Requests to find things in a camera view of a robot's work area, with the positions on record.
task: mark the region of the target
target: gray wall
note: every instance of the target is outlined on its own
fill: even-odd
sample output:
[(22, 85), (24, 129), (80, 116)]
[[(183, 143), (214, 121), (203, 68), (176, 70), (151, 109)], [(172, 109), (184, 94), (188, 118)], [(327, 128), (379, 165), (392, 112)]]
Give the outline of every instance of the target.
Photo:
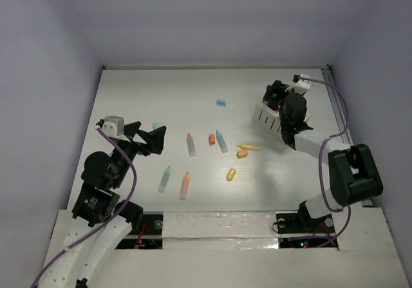
[(64, 0), (0, 0), (0, 287), (41, 268), (100, 73)]
[(368, 144), (384, 183), (382, 206), (412, 283), (412, 0), (371, 0), (333, 63), (355, 142)]
[(331, 63), (369, 0), (70, 0), (104, 64)]

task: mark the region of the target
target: white table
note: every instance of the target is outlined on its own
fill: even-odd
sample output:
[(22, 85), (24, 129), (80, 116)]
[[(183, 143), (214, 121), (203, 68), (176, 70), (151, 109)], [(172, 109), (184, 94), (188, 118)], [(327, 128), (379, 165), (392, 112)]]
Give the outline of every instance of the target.
[[(147, 131), (154, 121), (167, 126), (164, 152), (134, 160), (139, 180), (132, 201), (145, 211), (280, 211), (296, 209), (300, 202), (317, 195), (317, 161), (292, 151), (251, 123), (255, 103), (261, 100), (266, 85), (275, 79), (289, 83), (297, 73), (322, 79), (320, 70), (104, 71), (68, 210), (59, 213), (46, 261), (61, 249), (70, 210), (82, 185), (84, 160), (94, 151), (112, 150), (93, 129), (100, 118), (108, 115), (123, 116), (126, 122), (139, 120)], [(312, 84), (305, 97), (312, 114), (310, 125), (326, 135), (336, 133), (337, 123), (325, 86)], [(226, 108), (215, 104), (218, 98), (227, 100)], [(217, 145), (208, 145), (209, 134), (216, 130), (226, 139), (226, 154)], [(194, 158), (187, 151), (187, 133), (194, 137)], [(240, 142), (260, 144), (265, 150), (250, 152), (247, 158), (238, 160), (236, 144)], [(168, 165), (172, 165), (173, 174), (166, 192), (159, 194), (159, 181)], [(228, 183), (225, 175), (230, 168), (238, 172)], [(191, 173), (191, 183), (187, 200), (180, 201), (180, 185), (186, 171)], [(129, 191), (131, 177), (128, 173), (117, 191), (123, 197)], [(218, 220), (225, 216), (235, 218), (237, 214), (219, 212), (202, 219), (196, 213), (193, 218), (197, 219), (190, 220), (189, 213), (166, 213), (165, 218), (172, 218), (171, 224), (167, 220), (164, 223), (167, 249), (116, 250), (100, 273), (96, 287), (407, 287), (382, 211), (360, 204), (352, 209), (352, 220), (338, 238), (339, 251), (231, 250), (239, 249), (233, 242), (242, 233), (259, 242), (273, 238), (276, 245), (277, 236), (270, 230), (272, 220), (268, 220), (273, 212), (256, 213), (251, 225), (235, 220), (236, 228), (232, 224), (219, 226)], [(213, 217), (219, 226), (215, 231)], [(346, 214), (334, 214), (333, 219), (339, 230)], [(168, 237), (179, 242), (169, 242)], [(222, 242), (217, 244), (215, 238)]]
[[(319, 193), (317, 161), (270, 137), (251, 118), (268, 84), (276, 79), (291, 83), (299, 73), (323, 79), (319, 69), (103, 71), (68, 209), (80, 192), (86, 157), (94, 151), (109, 153), (113, 149), (94, 130), (95, 123), (108, 115), (122, 116), (126, 123), (139, 120), (146, 131), (152, 130), (154, 121), (167, 126), (163, 153), (134, 160), (138, 184), (132, 200), (145, 211), (296, 209), (300, 202)], [(305, 97), (312, 115), (309, 124), (327, 135), (337, 133), (326, 87), (312, 83)], [(216, 105), (219, 98), (227, 100), (227, 107)], [(209, 146), (208, 136), (216, 130), (226, 140), (226, 154), (217, 144)], [(188, 133), (196, 146), (193, 158), (187, 150)], [(264, 151), (237, 159), (236, 144), (242, 142), (260, 144)], [(159, 194), (160, 179), (169, 165), (173, 173), (166, 192)], [(237, 173), (229, 183), (226, 174), (230, 168)], [(187, 171), (191, 175), (189, 192), (187, 200), (181, 201), (180, 186)], [(117, 191), (123, 197), (130, 190), (132, 177), (129, 172)]]

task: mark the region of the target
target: yellow marker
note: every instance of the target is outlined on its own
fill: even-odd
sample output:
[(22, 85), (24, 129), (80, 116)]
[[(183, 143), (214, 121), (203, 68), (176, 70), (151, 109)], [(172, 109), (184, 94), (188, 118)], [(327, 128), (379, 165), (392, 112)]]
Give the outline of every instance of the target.
[(238, 156), (239, 159), (240, 159), (240, 158), (247, 157), (247, 150), (243, 149), (243, 150), (241, 150), (241, 151), (238, 151), (238, 152), (236, 153), (236, 156)]
[(231, 181), (234, 178), (234, 175), (236, 174), (236, 170), (235, 169), (230, 169), (229, 173), (227, 173), (227, 180)]
[(186, 200), (187, 196), (187, 190), (189, 189), (189, 180), (191, 179), (191, 176), (189, 175), (189, 172), (185, 174), (185, 177), (183, 177), (182, 180), (182, 187), (180, 188), (180, 200)]
[(238, 144), (238, 147), (241, 149), (245, 149), (247, 151), (261, 151), (261, 147), (256, 144), (249, 144), (249, 143), (241, 143)]

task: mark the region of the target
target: tabletop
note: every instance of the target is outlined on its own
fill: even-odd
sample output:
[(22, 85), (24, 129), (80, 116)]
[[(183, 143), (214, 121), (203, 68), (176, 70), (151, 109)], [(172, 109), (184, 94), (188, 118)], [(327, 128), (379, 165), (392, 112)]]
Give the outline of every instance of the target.
[[(317, 161), (264, 132), (252, 122), (252, 114), (268, 84), (275, 80), (292, 84), (293, 76), (300, 73), (323, 79), (320, 69), (104, 70), (68, 209), (80, 192), (86, 157), (94, 151), (113, 150), (94, 130), (100, 119), (110, 115), (123, 117), (126, 124), (140, 121), (145, 131), (152, 130), (153, 122), (167, 126), (163, 153), (134, 159), (138, 183), (132, 201), (145, 211), (297, 209), (320, 192)], [(312, 83), (305, 97), (309, 125), (325, 135), (337, 133), (326, 86)], [(225, 99), (227, 106), (218, 106), (216, 99)], [(209, 145), (208, 137), (216, 130), (224, 136), (227, 153), (217, 143)], [(189, 156), (188, 133), (194, 139), (195, 157)], [(259, 144), (263, 150), (249, 151), (248, 157), (238, 159), (236, 145), (243, 142)], [(165, 193), (158, 193), (168, 166), (172, 167), (169, 183)], [(228, 182), (226, 175), (232, 168), (237, 173)], [(186, 200), (180, 200), (186, 172), (191, 176), (189, 190)], [(328, 175), (324, 177), (328, 184)], [(129, 171), (117, 189), (122, 198), (129, 193), (132, 179)]]

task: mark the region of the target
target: orange object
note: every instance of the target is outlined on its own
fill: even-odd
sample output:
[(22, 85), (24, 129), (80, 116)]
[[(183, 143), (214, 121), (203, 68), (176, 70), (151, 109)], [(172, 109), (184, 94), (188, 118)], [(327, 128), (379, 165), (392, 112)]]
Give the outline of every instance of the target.
[(247, 150), (243, 149), (241, 151), (238, 151), (238, 153), (236, 154), (236, 156), (238, 156), (238, 158), (243, 158), (247, 156)]
[(216, 143), (214, 141), (214, 134), (213, 133), (211, 135), (209, 135), (209, 143), (210, 143), (210, 145), (214, 145)]

